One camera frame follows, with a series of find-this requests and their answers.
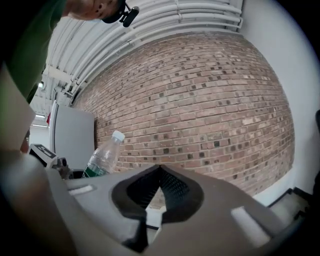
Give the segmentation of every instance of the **white wall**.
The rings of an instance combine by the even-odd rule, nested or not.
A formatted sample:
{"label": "white wall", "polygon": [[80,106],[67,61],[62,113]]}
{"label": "white wall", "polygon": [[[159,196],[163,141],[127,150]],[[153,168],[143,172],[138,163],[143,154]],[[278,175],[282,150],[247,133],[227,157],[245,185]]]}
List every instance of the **white wall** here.
{"label": "white wall", "polygon": [[[320,109],[317,57],[299,26],[278,3],[246,0],[242,10],[241,33],[264,55],[277,74],[293,117],[293,167],[288,172],[289,177],[283,178],[286,182],[277,182],[274,189],[269,189],[272,191],[269,196],[280,196],[290,184],[312,194],[314,178],[320,170],[320,138],[315,122],[315,113]],[[264,196],[257,198],[268,200],[268,193],[262,193]]]}
{"label": "white wall", "polygon": [[49,148],[49,129],[31,126],[29,144],[42,144]]}

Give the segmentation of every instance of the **gray appliance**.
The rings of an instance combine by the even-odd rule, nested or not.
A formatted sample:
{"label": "gray appliance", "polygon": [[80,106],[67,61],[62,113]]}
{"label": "gray appliance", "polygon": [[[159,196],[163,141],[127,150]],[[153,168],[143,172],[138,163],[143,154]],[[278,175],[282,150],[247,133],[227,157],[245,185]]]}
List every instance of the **gray appliance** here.
{"label": "gray appliance", "polygon": [[49,122],[49,149],[67,159],[70,169],[85,169],[95,151],[95,116],[54,101]]}
{"label": "gray appliance", "polygon": [[[181,168],[62,180],[32,155],[3,156],[4,198],[55,255],[266,255],[289,236],[270,209],[236,186]],[[167,211],[148,244],[145,209],[158,188]]]}

